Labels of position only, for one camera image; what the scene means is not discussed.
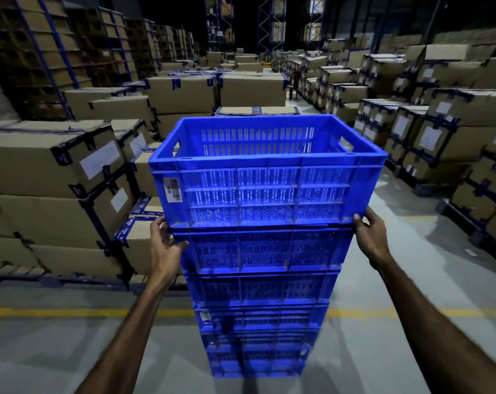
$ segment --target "warehouse floor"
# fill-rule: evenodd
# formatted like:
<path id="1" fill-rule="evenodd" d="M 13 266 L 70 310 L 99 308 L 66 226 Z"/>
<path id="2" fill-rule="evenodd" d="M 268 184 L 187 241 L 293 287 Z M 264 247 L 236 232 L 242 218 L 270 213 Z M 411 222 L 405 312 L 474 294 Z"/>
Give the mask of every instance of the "warehouse floor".
<path id="1" fill-rule="evenodd" d="M 301 99 L 291 105 L 316 113 Z M 416 198 L 386 169 L 370 201 L 387 224 L 398 263 L 496 360 L 496 261 L 438 216 L 436 204 Z M 120 324 L 103 316 L 124 315 L 133 301 L 127 292 L 0 286 L 0 393 L 74 392 Z M 26 317 L 2 317 L 4 307 L 26 309 Z M 355 241 L 301 377 L 213 379 L 191 300 L 166 297 L 161 309 L 138 394 L 428 392 L 383 282 Z"/>

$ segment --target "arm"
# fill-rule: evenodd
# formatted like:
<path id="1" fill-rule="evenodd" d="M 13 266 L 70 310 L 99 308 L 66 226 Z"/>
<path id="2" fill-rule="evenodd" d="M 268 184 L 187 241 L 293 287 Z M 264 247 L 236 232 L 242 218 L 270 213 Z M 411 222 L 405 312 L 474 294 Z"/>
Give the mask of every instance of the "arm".
<path id="1" fill-rule="evenodd" d="M 131 394 L 160 299 L 175 279 L 187 242 L 170 246 L 164 216 L 151 224 L 151 273 L 144 293 L 76 394 Z"/>
<path id="2" fill-rule="evenodd" d="M 423 296 L 390 255 L 383 220 L 367 208 L 356 214 L 357 243 L 379 272 L 405 336 L 432 393 L 496 394 L 496 363 Z"/>

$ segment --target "floor marking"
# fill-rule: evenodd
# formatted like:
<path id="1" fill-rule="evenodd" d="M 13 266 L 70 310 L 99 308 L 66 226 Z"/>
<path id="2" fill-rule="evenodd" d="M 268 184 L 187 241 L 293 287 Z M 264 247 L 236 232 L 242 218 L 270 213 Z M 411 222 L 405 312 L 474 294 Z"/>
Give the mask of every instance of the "floor marking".
<path id="1" fill-rule="evenodd" d="M 442 313 L 448 317 L 456 318 L 494 318 L 496 308 L 441 308 Z M 114 318 L 122 319 L 128 313 L 122 308 L 56 308 L 56 309 L 21 309 L 0 308 L 0 318 Z M 160 309 L 157 318 L 194 318 L 195 313 L 191 308 Z M 378 319 L 398 318 L 394 308 L 377 309 L 352 309 L 329 308 L 327 318 L 338 319 Z"/>

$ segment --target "hand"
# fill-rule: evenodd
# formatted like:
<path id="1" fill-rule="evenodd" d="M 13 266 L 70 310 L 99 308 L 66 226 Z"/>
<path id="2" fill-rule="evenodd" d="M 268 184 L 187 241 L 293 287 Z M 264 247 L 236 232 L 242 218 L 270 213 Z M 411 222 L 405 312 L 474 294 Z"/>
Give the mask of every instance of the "hand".
<path id="1" fill-rule="evenodd" d="M 148 284 L 155 288 L 169 285 L 175 279 L 181 263 L 182 252 L 189 242 L 170 246 L 170 234 L 166 218 L 160 216 L 150 225 L 151 231 L 151 272 Z"/>
<path id="2" fill-rule="evenodd" d="M 377 270 L 392 260 L 387 243 L 387 228 L 381 217 L 368 206 L 365 217 L 370 224 L 365 224 L 358 214 L 354 214 L 357 245 L 368 257 L 370 265 Z"/>

